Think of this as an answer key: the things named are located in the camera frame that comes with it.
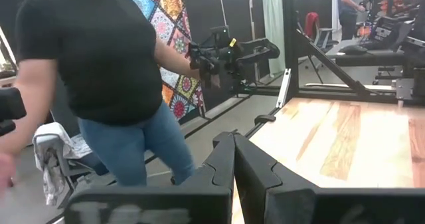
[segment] concrete floor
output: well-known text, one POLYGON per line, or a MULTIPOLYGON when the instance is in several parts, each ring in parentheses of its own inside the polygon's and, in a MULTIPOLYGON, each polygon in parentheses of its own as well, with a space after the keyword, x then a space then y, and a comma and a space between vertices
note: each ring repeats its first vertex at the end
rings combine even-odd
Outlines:
MULTIPOLYGON (((377 67, 369 68, 344 68, 354 79, 371 84, 373 77, 377 73, 377 67)), ((307 62, 299 66, 300 86, 305 83, 319 82, 313 69, 307 62)), ((327 68, 319 67, 319 74, 326 83, 342 83, 327 68)), ((272 85, 280 85, 281 79, 275 80, 272 85)), ((216 119, 214 122, 205 126, 189 138, 187 143, 195 157, 195 162, 199 166, 210 154, 212 150, 212 139, 223 131, 238 129, 241 134, 245 134, 254 126, 254 118, 260 114, 267 114, 275 106, 277 97, 252 96, 248 100, 239 104, 236 108, 227 112, 225 115, 216 119)), ((225 110, 238 98, 231 98, 219 107, 211 110, 207 116, 212 118, 214 115, 225 110)), ((187 133, 206 122, 201 118, 196 118, 183 125, 183 132, 187 133)), ((147 166, 149 185, 170 185, 168 168, 159 160, 154 160, 147 166)), ((61 214, 62 210, 55 207, 47 207, 43 194, 42 174, 36 169, 34 163, 33 149, 28 147, 23 150, 17 176, 16 186, 9 189, 5 198, 0 203, 0 223, 2 224, 43 224, 49 222, 52 218, 61 214)))

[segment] woman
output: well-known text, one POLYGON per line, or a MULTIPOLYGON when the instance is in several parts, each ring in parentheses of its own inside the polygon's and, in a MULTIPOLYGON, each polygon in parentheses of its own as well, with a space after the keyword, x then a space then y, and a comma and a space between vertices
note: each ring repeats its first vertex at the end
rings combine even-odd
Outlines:
POLYGON ((30 142, 64 81, 81 133, 121 185, 146 185, 144 152, 174 173, 195 167, 179 124, 161 95, 159 66, 198 78, 189 61, 164 44, 132 0, 25 0, 17 15, 19 75, 27 116, 0 138, 0 152, 30 142))

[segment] blue jeans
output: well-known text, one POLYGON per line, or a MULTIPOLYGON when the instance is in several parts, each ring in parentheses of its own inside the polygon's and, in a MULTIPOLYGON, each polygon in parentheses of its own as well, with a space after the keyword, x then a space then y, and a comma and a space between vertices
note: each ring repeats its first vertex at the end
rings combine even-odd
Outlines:
POLYGON ((195 171, 180 125, 164 102, 152 118, 133 126, 109 126, 83 119, 78 119, 78 124, 87 144, 120 185, 146 185, 146 150, 171 168, 177 185, 195 171))

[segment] quilt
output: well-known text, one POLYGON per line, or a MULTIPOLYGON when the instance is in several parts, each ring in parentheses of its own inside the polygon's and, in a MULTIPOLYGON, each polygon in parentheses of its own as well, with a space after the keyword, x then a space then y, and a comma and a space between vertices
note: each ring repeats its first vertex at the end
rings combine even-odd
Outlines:
MULTIPOLYGON (((191 33, 185 0, 133 0, 155 27, 161 40, 182 55, 187 53, 191 33)), ((188 112, 203 106, 198 80, 160 68, 164 101, 179 120, 188 112)))

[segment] wooden platform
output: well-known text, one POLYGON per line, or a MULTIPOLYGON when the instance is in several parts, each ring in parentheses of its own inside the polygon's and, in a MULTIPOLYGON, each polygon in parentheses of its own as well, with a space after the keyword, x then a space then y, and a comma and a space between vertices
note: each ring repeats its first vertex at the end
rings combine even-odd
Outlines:
POLYGON ((320 187, 425 187, 425 108, 293 98, 250 141, 320 187))

